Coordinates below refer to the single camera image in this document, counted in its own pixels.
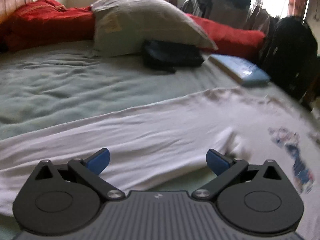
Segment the white printed sweatshirt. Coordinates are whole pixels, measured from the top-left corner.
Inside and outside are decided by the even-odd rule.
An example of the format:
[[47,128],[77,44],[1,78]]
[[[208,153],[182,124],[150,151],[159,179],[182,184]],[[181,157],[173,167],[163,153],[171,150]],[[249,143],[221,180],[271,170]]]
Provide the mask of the white printed sweatshirt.
[[239,88],[212,89],[25,133],[1,141],[1,213],[43,159],[63,164],[101,148],[101,176],[124,192],[201,169],[213,148],[249,163],[274,159],[303,200],[319,196],[319,147],[310,124],[284,101]]

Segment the hanging clothes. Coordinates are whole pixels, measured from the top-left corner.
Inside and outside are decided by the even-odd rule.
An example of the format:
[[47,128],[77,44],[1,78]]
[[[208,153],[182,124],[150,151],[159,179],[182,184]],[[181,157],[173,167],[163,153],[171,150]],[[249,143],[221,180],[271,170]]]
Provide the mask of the hanging clothes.
[[263,0],[185,0],[181,9],[236,29],[267,34],[271,16],[262,6]]

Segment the green quilted bed cover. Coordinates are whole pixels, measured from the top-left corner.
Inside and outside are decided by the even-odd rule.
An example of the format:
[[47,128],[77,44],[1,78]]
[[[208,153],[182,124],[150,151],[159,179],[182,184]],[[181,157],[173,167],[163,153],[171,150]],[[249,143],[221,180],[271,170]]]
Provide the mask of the green quilted bed cover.
[[[1,56],[1,141],[25,133],[145,106],[212,89],[242,89],[284,101],[311,126],[319,147],[319,123],[289,102],[275,85],[243,89],[209,60],[167,74],[144,67],[137,55],[101,57],[92,42],[67,42]],[[213,178],[203,168],[150,189],[193,191]],[[319,239],[319,196],[308,204],[298,233]],[[1,239],[20,231],[13,214],[1,213]]]

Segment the light blue book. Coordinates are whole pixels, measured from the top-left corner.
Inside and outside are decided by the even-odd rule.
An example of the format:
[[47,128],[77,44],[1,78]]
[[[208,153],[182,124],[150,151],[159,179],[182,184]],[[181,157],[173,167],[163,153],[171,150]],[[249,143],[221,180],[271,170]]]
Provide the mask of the light blue book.
[[241,86],[266,86],[270,81],[267,73],[246,59],[236,56],[212,54],[208,60]]

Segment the black folded cloth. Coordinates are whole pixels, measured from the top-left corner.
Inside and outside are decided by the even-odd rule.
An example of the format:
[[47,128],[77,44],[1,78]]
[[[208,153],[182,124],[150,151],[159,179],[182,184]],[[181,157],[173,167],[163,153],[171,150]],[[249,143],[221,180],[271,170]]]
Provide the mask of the black folded cloth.
[[199,48],[174,42],[145,40],[140,53],[146,68],[170,74],[176,67],[197,68],[204,62]]

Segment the red blanket roll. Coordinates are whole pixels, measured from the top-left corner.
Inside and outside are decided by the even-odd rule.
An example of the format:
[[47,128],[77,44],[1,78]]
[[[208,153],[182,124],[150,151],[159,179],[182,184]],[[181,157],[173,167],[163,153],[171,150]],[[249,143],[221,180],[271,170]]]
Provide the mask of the red blanket roll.
[[188,16],[215,42],[217,50],[203,47],[206,52],[251,60],[264,44],[266,35],[262,31],[235,29],[206,18]]

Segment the black backpack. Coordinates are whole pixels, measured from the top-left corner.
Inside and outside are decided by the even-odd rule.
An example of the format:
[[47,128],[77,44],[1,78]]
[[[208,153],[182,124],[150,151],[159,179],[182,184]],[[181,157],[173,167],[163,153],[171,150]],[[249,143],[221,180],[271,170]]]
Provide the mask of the black backpack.
[[318,43],[305,20],[282,18],[260,52],[259,67],[271,81],[300,100],[319,74]]

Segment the grey pillow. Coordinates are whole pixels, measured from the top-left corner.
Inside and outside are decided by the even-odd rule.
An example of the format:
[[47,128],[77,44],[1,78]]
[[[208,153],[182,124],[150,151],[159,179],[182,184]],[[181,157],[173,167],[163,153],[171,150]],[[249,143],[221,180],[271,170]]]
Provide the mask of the grey pillow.
[[146,40],[217,50],[194,20],[165,0],[97,0],[94,47],[107,57],[140,52]]

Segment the red pillow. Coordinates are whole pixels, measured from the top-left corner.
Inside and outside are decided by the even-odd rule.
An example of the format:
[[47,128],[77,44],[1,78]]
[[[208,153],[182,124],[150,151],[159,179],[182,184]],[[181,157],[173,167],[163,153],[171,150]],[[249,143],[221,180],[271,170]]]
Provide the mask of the red pillow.
[[16,9],[1,23],[1,53],[61,42],[93,40],[91,7],[66,8],[55,0],[37,0]]

